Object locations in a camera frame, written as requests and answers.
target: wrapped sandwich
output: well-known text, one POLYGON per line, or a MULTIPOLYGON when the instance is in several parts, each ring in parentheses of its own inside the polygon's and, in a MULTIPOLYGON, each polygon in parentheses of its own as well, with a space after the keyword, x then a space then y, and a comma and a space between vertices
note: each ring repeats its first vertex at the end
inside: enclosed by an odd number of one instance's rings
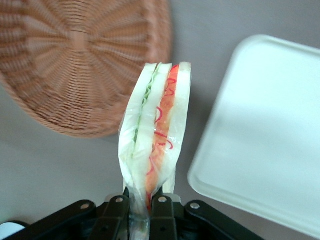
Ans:
POLYGON ((152 196, 173 193, 186 129, 191 64, 146 64, 119 132, 118 156, 130 193, 130 239, 149 239, 152 196))

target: woven basket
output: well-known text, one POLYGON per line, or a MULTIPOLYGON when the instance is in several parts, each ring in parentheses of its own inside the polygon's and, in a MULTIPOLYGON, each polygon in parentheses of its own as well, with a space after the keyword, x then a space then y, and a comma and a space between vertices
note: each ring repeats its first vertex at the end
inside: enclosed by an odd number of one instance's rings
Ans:
POLYGON ((116 133, 145 63, 170 60, 167 1, 1 0, 4 87, 54 131, 116 133))

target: white plastic tray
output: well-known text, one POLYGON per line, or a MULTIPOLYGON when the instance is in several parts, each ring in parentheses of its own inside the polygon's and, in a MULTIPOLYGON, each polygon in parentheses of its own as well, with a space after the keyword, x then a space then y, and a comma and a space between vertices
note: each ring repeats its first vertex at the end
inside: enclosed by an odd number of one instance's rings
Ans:
POLYGON ((188 178, 204 196, 320 238, 320 50, 242 42, 188 178))

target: wicker tray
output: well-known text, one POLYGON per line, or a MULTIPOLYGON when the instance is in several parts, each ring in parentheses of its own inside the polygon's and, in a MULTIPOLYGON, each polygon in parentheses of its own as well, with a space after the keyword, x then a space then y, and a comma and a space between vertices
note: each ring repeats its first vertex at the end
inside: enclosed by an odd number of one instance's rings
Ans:
POLYGON ((1 0, 1 82, 62 134, 114 134, 145 63, 170 60, 167 0, 1 0))

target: gray surface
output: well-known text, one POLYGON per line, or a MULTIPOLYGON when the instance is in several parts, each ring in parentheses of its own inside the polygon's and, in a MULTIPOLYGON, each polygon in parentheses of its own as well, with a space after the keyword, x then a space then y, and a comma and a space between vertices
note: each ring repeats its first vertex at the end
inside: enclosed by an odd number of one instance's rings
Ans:
MULTIPOLYGON (((187 173, 235 47, 266 34, 320 48, 318 0, 172 0, 174 63, 192 63, 189 115, 177 165, 184 203, 200 199, 267 240, 311 237, 194 192, 187 173)), ((27 116, 0 88, 0 223, 33 223, 81 199, 120 192, 118 137, 77 139, 27 116)))

